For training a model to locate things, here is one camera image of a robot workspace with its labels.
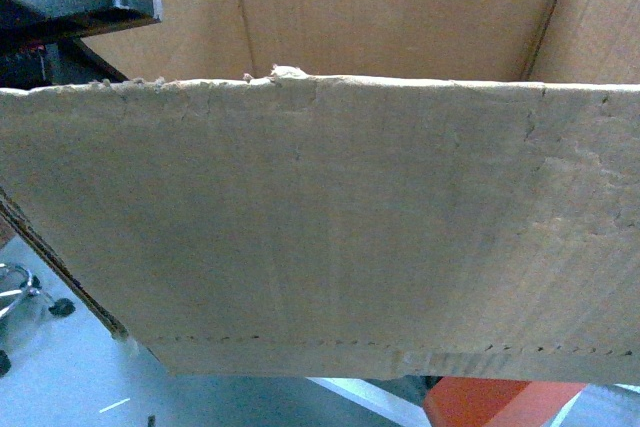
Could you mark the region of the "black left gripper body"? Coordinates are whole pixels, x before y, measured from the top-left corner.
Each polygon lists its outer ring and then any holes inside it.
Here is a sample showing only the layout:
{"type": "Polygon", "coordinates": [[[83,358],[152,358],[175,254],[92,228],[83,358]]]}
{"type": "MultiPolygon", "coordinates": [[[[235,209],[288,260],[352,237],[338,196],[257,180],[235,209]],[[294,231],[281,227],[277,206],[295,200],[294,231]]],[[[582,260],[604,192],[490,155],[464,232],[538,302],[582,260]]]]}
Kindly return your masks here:
{"type": "Polygon", "coordinates": [[[85,38],[161,19],[161,0],[1,0],[1,85],[124,82],[126,76],[85,38]]]}

